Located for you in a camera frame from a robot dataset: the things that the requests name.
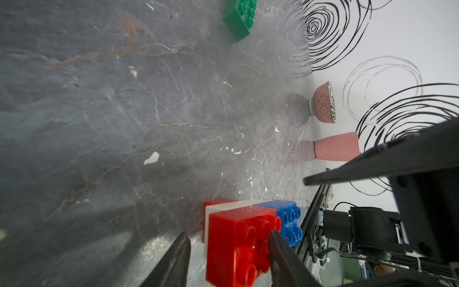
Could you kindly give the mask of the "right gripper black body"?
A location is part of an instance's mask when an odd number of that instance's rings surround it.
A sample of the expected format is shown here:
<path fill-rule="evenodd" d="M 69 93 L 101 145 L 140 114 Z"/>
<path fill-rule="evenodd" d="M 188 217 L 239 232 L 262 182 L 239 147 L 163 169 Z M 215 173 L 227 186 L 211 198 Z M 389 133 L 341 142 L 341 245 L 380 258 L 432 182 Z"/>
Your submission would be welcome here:
<path fill-rule="evenodd" d="M 409 244 L 438 262 L 459 261 L 459 169 L 388 178 Z"/>

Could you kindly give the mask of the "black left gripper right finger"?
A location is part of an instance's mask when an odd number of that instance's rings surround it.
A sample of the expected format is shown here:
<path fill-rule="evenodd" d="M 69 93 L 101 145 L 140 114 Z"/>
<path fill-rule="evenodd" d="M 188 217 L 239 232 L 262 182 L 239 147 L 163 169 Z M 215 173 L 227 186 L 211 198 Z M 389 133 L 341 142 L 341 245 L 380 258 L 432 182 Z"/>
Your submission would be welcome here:
<path fill-rule="evenodd" d="M 268 251 L 273 287 L 321 287 L 276 230 L 270 231 Z"/>

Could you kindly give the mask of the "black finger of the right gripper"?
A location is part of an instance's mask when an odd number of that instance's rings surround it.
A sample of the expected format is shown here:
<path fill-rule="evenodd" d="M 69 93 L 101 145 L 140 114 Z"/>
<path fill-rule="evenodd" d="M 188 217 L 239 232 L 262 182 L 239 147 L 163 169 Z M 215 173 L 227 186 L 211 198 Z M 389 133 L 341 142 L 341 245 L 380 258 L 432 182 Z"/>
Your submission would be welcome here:
<path fill-rule="evenodd" d="M 459 119 L 378 145 L 345 165 L 303 178 L 306 186 L 392 177 L 459 165 Z"/>

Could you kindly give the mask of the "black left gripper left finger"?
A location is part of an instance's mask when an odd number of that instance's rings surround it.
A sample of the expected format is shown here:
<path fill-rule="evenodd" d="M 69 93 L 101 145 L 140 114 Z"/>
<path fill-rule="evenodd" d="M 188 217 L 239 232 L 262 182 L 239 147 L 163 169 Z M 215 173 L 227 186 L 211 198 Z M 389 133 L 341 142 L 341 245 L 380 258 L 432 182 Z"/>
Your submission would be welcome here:
<path fill-rule="evenodd" d="M 185 287 L 190 255 L 190 238 L 181 232 L 140 287 Z"/>

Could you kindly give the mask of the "red lego brick long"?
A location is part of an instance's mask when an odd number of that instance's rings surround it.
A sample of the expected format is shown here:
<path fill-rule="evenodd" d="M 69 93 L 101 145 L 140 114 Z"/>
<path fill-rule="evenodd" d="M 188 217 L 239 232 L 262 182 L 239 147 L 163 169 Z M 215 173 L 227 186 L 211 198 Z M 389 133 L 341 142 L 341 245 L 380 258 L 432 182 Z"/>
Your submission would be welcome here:
<path fill-rule="evenodd" d="M 206 280 L 216 287 L 252 287 L 270 269 L 268 239 L 282 229 L 277 211 L 246 206 L 210 214 Z"/>

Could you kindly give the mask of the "blue lego brick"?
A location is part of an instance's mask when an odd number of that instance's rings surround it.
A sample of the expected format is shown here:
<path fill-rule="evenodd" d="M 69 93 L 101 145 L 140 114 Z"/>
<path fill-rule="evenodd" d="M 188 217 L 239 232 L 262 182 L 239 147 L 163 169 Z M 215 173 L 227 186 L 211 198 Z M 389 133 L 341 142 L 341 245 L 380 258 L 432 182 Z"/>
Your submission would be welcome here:
<path fill-rule="evenodd" d="M 258 206 L 272 208 L 277 211 L 277 216 L 282 220 L 280 234 L 292 248 L 303 239 L 303 231 L 298 221 L 301 217 L 301 209 L 293 201 L 272 200 L 258 203 Z"/>

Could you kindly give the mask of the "white lego brick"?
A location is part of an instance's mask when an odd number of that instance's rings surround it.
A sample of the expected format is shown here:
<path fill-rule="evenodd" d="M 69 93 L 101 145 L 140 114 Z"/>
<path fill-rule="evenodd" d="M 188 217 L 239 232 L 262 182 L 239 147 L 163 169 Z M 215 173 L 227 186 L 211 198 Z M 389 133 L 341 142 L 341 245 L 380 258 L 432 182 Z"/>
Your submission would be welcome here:
<path fill-rule="evenodd" d="M 208 257 L 208 236 L 209 236 L 209 216 L 211 214 L 252 206 L 258 203 L 263 203 L 263 200 L 214 200 L 204 202 L 204 229 L 203 229 L 203 243 L 204 243 L 204 258 Z"/>

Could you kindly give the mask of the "small red lego brick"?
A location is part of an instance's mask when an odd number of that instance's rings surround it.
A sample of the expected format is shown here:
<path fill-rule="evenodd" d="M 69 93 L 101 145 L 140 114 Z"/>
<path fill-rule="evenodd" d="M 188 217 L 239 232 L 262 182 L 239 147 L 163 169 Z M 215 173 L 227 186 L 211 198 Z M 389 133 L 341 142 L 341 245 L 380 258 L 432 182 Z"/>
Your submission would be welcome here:
<path fill-rule="evenodd" d="M 208 240 L 208 225 L 210 214 L 233 209 L 237 206 L 238 203 L 238 200 L 230 199 L 204 202 L 203 243 L 206 243 Z"/>

